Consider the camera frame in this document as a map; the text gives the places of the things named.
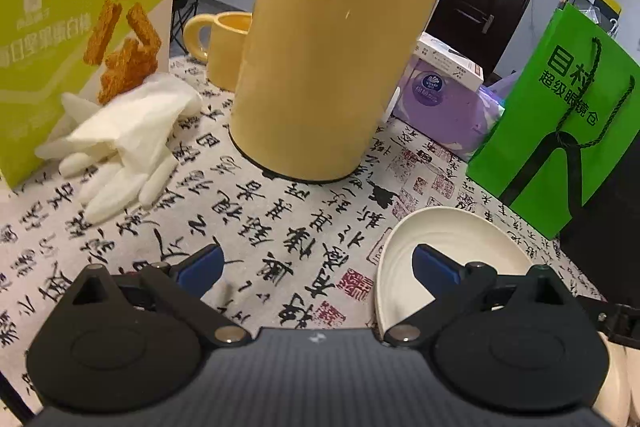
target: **chair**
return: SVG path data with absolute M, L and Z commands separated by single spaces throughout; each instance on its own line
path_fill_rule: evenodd
M 169 42 L 176 41 L 185 54 L 187 49 L 184 47 L 178 35 L 182 35 L 184 24 L 192 16 L 198 12 L 198 3 L 200 0 L 174 0 L 171 13 L 171 33 Z

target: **white glove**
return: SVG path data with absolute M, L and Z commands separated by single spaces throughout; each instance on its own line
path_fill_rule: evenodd
M 71 93 L 62 94 L 62 105 L 78 127 L 37 147 L 35 154 L 62 158 L 65 178 L 107 160 L 78 196 L 86 204 L 85 219 L 96 225 L 136 197 L 143 206 L 153 204 L 177 165 L 166 147 L 169 133 L 180 117 L 200 113 L 202 99 L 173 75 L 156 73 L 102 108 Z

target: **gray floor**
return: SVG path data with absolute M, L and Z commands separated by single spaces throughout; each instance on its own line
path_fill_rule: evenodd
M 229 11 L 238 11 L 238 8 L 234 8 L 233 6 L 229 6 L 229 4 L 225 4 L 216 0 L 200 0 L 198 3 L 198 13 L 221 13 L 221 12 L 229 12 Z M 200 36 L 202 38 L 203 44 L 206 44 L 209 41 L 209 30 L 203 28 L 202 34 Z M 182 36 L 178 36 L 180 43 L 182 43 Z M 178 45 L 178 42 L 173 41 L 169 44 L 169 56 L 176 57 L 178 55 L 184 55 L 184 50 Z

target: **door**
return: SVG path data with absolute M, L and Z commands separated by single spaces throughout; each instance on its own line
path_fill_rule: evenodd
M 500 60 L 529 0 L 440 0 L 427 33 L 482 66 L 486 78 Z

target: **purple tissue box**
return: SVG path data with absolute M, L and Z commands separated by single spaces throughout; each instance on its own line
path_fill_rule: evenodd
M 469 161 L 500 119 L 502 101 L 483 86 L 472 91 L 412 56 L 398 84 L 393 115 Z

